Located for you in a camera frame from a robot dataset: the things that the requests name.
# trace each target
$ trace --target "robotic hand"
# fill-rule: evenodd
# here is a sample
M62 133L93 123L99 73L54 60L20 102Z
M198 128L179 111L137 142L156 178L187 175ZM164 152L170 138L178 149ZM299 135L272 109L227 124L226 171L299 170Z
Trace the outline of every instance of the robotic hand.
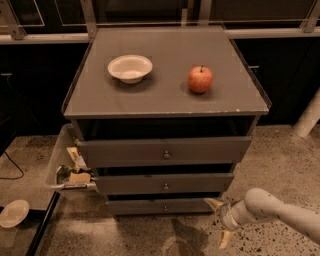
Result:
M204 200L217 213L224 227L220 249L227 246L234 231L241 226L275 220L320 244L320 213L286 204L263 189L250 189L243 200L234 203L223 203L213 198Z

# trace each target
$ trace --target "white cylinder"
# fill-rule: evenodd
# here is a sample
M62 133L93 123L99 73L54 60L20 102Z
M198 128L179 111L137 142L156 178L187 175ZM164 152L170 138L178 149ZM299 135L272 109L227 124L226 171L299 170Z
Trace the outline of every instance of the white cylinder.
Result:
M320 119L320 88L310 101L298 122L293 126L293 131L300 137L306 137Z

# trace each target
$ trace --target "concrete floor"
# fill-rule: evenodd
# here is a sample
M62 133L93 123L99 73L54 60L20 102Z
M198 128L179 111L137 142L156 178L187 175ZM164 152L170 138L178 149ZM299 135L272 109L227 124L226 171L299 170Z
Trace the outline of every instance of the concrete floor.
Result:
M32 209L46 209L52 191L43 184L55 140L56 136L14 140L7 152L25 176L0 180L0 206L25 199ZM287 203L320 211L319 166L319 125L306 138L296 136L290 126L259 126L223 198L239 200L248 189L259 187ZM0 176L15 174L19 173L3 155ZM66 195L60 198L36 255L320 255L319 245L278 221L241 228L224 250L218 249L220 228L214 215L114 218L96 192ZM0 243L0 255L24 255L22 230L30 240L28 226L0 227L0 237L8 240L11 234L7 245Z

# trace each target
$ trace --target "white bowl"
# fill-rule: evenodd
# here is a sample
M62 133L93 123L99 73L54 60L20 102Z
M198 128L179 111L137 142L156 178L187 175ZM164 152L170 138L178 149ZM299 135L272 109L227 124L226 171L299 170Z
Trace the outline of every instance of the white bowl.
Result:
M0 226L12 228L27 217L29 204L25 200L16 200L8 204L0 214Z
M110 75L126 84L140 82L151 70L151 61L139 55L124 55L112 60L108 65Z

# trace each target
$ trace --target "apple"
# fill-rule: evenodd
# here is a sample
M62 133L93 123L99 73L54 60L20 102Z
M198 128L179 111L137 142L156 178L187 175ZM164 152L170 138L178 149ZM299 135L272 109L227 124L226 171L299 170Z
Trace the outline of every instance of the apple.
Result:
M213 74L207 67L197 66L189 71L188 86L192 92L205 93L213 82Z

